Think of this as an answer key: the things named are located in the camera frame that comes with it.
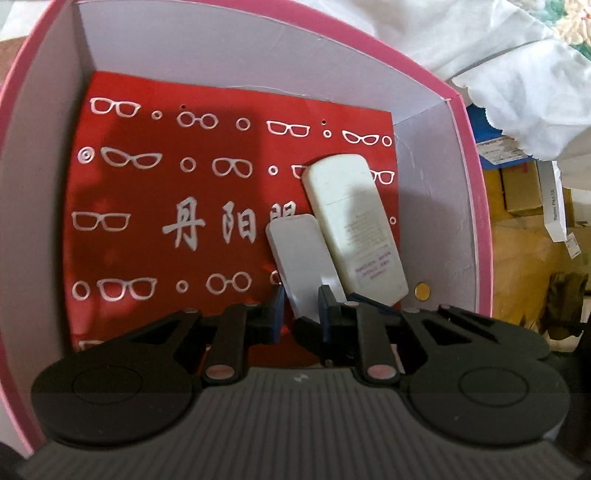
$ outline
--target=red paper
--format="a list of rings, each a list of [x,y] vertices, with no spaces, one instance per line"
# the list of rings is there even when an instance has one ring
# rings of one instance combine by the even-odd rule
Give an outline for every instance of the red paper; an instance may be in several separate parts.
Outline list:
[[[96,98],[108,100],[91,101]],[[180,114],[194,124],[181,127]],[[359,141],[347,141],[343,131]],[[393,138],[388,112],[95,73],[74,136],[64,205],[64,288],[74,347],[180,309],[218,314],[232,303],[267,299],[275,270],[265,236],[271,212],[311,213],[297,178],[303,169],[292,166],[339,153],[364,156],[371,169],[385,172],[376,184],[398,241]],[[182,161],[187,157],[192,160]],[[179,233],[180,220],[194,226]],[[129,283],[142,278],[148,280]],[[212,294],[208,279],[223,293]],[[291,364],[311,358],[298,355],[301,362]]]

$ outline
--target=floral fabric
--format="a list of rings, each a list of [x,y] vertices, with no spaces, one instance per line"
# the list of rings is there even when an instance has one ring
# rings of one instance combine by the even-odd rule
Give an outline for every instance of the floral fabric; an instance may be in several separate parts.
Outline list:
[[[591,60],[591,0],[509,0]]]

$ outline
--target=round black pad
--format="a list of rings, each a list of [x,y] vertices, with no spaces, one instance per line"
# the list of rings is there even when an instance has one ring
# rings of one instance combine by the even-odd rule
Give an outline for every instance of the round black pad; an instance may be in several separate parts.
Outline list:
[[[436,429],[470,443],[532,442],[566,417],[560,374],[500,347],[457,345],[434,353],[412,377],[410,400]]]
[[[51,438],[115,446],[174,423],[193,399],[193,379],[158,346],[113,340],[43,371],[31,400]]]

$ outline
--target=white glasses outline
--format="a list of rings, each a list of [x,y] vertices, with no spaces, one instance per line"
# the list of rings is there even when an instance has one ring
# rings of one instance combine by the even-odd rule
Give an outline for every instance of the white glasses outline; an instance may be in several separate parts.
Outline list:
[[[109,158],[109,154],[112,153],[123,157],[125,161],[123,163],[117,163],[116,161],[111,160]],[[160,160],[162,160],[163,155],[161,153],[142,153],[140,155],[129,155],[128,153],[125,153],[122,150],[118,150],[117,148],[101,147],[100,156],[103,157],[103,160],[107,162],[109,165],[111,165],[111,167],[125,167],[129,162],[131,162],[132,164],[134,164],[135,168],[138,168],[140,170],[149,170],[150,168],[154,168],[156,165],[158,165],[158,163],[160,163]],[[152,157],[155,160],[155,162],[151,165],[142,165],[141,163],[139,163],[140,158],[147,157]]]
[[[375,182],[375,179],[379,179],[379,182],[382,185],[390,185],[394,181],[394,177],[396,176],[396,172],[391,171],[391,170],[382,170],[382,171],[370,170],[370,172],[371,172],[371,176],[372,176],[373,181]],[[382,175],[385,173],[390,175],[389,181],[383,180]]]
[[[150,293],[148,295],[138,295],[134,289],[134,283],[148,282],[150,284]],[[111,297],[107,295],[105,291],[105,283],[115,283],[121,286],[121,294],[117,297]],[[140,277],[134,278],[133,280],[121,280],[120,278],[103,278],[96,282],[96,286],[99,287],[100,296],[104,301],[120,301],[125,297],[125,291],[129,289],[129,294],[134,300],[148,300],[154,296],[156,291],[156,284],[158,280],[152,277]]]
[[[93,217],[95,219],[95,224],[92,227],[88,226],[80,226],[78,224],[77,218],[81,216],[88,216]],[[74,228],[79,230],[80,232],[91,232],[96,230],[99,226],[99,223],[102,225],[103,229],[107,232],[122,232],[125,230],[129,225],[129,218],[131,217],[130,213],[96,213],[96,212],[72,212],[72,223],[74,224]],[[110,227],[106,224],[105,219],[107,218],[124,218],[125,225],[123,227]]]
[[[96,102],[106,102],[109,104],[109,108],[104,111],[97,110],[96,109]],[[134,113],[132,113],[130,115],[127,113],[123,113],[121,111],[121,105],[132,106],[134,108]],[[123,118],[131,118],[131,117],[135,116],[135,114],[138,113],[139,109],[142,108],[142,106],[139,103],[127,102],[125,100],[117,102],[115,100],[111,100],[110,98],[104,98],[104,97],[93,97],[90,99],[90,111],[92,113],[97,114],[97,115],[106,115],[107,113],[109,113],[113,109],[113,107],[115,107],[115,113],[117,113],[117,115],[119,115],[120,117],[123,117]]]
[[[246,285],[245,288],[240,288],[238,286],[238,284],[236,283],[236,279],[238,277],[244,277],[247,280],[248,284]],[[212,280],[214,278],[219,278],[220,280],[222,280],[222,282],[223,282],[223,288],[221,290],[214,290],[214,288],[212,287],[211,283],[212,283]],[[226,291],[228,285],[231,285],[232,288],[234,290],[236,290],[238,293],[244,293],[249,288],[251,288],[252,278],[246,272],[237,272],[237,273],[235,273],[231,280],[228,280],[226,277],[224,277],[220,273],[213,273],[213,274],[209,275],[209,277],[207,278],[207,282],[205,283],[205,287],[207,288],[207,290],[209,291],[209,293],[211,293],[213,295],[221,295],[222,293],[224,293]]]
[[[363,142],[365,145],[367,145],[367,146],[370,147],[372,145],[375,145],[379,141],[379,135],[377,135],[377,134],[376,135],[366,135],[364,137],[360,137],[358,134],[354,134],[353,132],[349,132],[348,130],[341,130],[341,133],[343,134],[343,138],[347,142],[349,142],[349,143],[351,143],[353,145],[356,145],[359,142]],[[352,137],[354,137],[355,140],[349,140],[348,137],[347,137],[347,135],[351,135]],[[374,141],[368,142],[366,140],[366,138],[373,138]]]
[[[191,118],[191,123],[186,124],[185,122],[183,122],[183,120],[182,120],[183,115],[188,115]],[[213,125],[206,125],[205,121],[204,121],[204,119],[206,119],[206,118],[213,119]],[[201,128],[204,128],[205,130],[211,130],[212,128],[217,127],[219,120],[217,119],[217,117],[213,113],[204,113],[202,116],[195,116],[195,114],[193,112],[180,112],[177,115],[177,123],[183,128],[192,127],[196,122],[199,122],[199,125],[201,125]]]
[[[306,166],[306,165],[292,165],[291,166],[291,173],[293,174],[293,176],[295,178],[297,178],[298,180],[301,180],[301,176],[304,174],[304,172],[306,170],[308,170],[308,168],[309,167]]]
[[[217,162],[220,162],[220,161],[226,161],[229,164],[228,169],[223,173],[221,173],[217,169]],[[243,174],[240,170],[238,170],[239,163],[240,164],[244,163],[248,167],[248,174]],[[248,160],[243,160],[241,158],[221,157],[221,158],[216,158],[214,161],[212,161],[212,170],[213,170],[213,173],[215,174],[216,177],[225,177],[233,170],[234,173],[236,175],[238,175],[240,178],[247,179],[248,177],[250,177],[252,175],[252,162],[250,162]]]
[[[278,125],[279,127],[283,127],[284,130],[283,130],[283,132],[276,132],[271,128],[271,125]],[[305,128],[306,133],[305,134],[297,134],[293,131],[294,127]],[[310,126],[309,125],[301,125],[301,124],[290,125],[290,124],[285,124],[283,122],[277,122],[275,120],[267,120],[267,130],[269,130],[269,132],[272,133],[273,135],[285,135],[287,132],[289,132],[292,137],[303,138],[303,137],[307,137],[308,134],[310,133]]]

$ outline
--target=cardboard box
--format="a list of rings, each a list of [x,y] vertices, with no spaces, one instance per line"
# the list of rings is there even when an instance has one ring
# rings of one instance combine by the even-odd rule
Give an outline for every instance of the cardboard box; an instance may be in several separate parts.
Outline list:
[[[560,170],[555,161],[538,162],[544,225],[553,242],[566,242],[566,210]]]
[[[501,169],[507,212],[518,216],[542,214],[542,192],[535,161]]]

